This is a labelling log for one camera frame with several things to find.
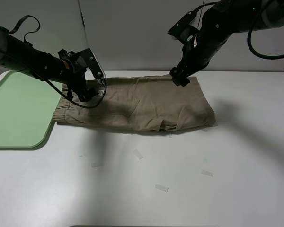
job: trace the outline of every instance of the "beige fabric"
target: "beige fabric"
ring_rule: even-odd
[[[53,120],[85,127],[104,127],[127,130],[177,131],[215,123],[213,110],[205,99],[196,77],[189,78],[186,87],[177,87],[171,76],[142,78],[108,78],[107,92],[94,109],[84,109],[63,97],[53,113]],[[104,90],[96,80],[88,87]],[[67,94],[67,87],[62,91]],[[73,101],[85,106],[94,105],[100,95],[87,103],[77,96]]]

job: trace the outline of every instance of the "white table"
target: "white table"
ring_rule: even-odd
[[[284,73],[196,76],[218,122],[207,132],[170,138],[55,125],[39,150],[0,151],[0,227],[283,227]]]

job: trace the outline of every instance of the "white wall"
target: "white wall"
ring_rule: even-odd
[[[170,70],[176,66],[182,57],[182,45],[171,41],[167,31],[202,3],[203,0],[80,0],[89,46],[106,70]],[[282,54],[284,27],[254,32],[252,43],[261,53]],[[260,59],[248,49],[247,33],[234,34],[205,70],[284,71],[284,59]]]
[[[170,70],[182,44],[167,31],[203,0],[80,0],[89,46],[105,70]]]
[[[77,52],[88,47],[77,0],[0,0],[0,26],[12,30],[25,15],[41,23],[38,33],[27,35],[34,48],[58,56],[61,49]],[[37,26],[29,18],[14,36],[23,40],[24,34]]]

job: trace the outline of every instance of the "green mat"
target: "green mat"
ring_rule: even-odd
[[[60,95],[47,83],[19,72],[0,81],[0,148],[34,148],[51,131]]]

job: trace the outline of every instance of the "khaki pants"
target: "khaki pants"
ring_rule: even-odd
[[[200,126],[213,126],[213,110],[205,99],[196,77],[189,78],[186,87],[177,87],[171,76],[142,78],[108,78],[107,92],[94,109],[77,107],[63,97],[53,113],[53,120],[85,127],[124,130],[177,131]],[[88,87],[104,90],[95,80]],[[62,91],[67,94],[67,87]],[[85,106],[94,105],[100,95],[87,103],[77,96],[73,101]]]

